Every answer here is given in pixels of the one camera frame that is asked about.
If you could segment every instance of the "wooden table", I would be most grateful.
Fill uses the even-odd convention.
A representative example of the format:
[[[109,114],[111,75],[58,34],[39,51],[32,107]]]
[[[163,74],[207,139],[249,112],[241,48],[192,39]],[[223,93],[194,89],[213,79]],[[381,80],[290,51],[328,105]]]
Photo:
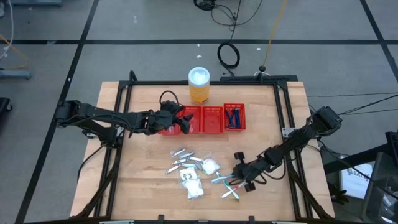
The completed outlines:
[[[98,107],[113,110],[117,86],[118,82],[102,84]],[[304,85],[302,82],[288,82],[288,86],[295,124],[301,127],[310,115]],[[158,110],[159,96],[164,90],[174,91],[181,103],[191,104],[187,86],[139,85],[132,88],[130,111]],[[284,106],[283,93],[280,92],[280,95]],[[173,98],[165,95],[163,100]],[[210,180],[215,175],[204,174],[200,174],[204,197],[188,200],[187,190],[180,185],[178,172],[165,175],[165,170],[172,167],[170,151],[182,147],[196,152],[197,157],[211,154],[221,166],[220,173],[226,175],[232,172],[236,164],[234,152],[243,151],[246,160],[251,161],[261,151],[282,142],[271,86],[211,86],[207,105],[222,106],[226,102],[245,104],[247,130],[179,136],[133,134],[131,139],[124,140],[112,219],[156,220],[159,214],[165,215],[166,220],[247,220],[249,215],[254,215],[256,220],[295,219],[287,175],[282,180],[267,178],[267,185],[257,184],[257,190],[250,193],[239,189],[240,200],[232,195],[221,198],[227,192],[226,187],[223,184],[211,184]],[[314,140],[310,144],[317,146]],[[85,157],[99,145],[97,139],[89,140]],[[71,215],[80,212],[97,190],[104,152],[83,168]],[[326,212],[334,216],[319,152],[307,147],[302,151],[302,160],[309,190]],[[272,175],[278,177],[282,172],[283,166]],[[297,189],[304,214],[302,194]],[[104,214],[107,197],[108,193],[105,193],[101,214]]]

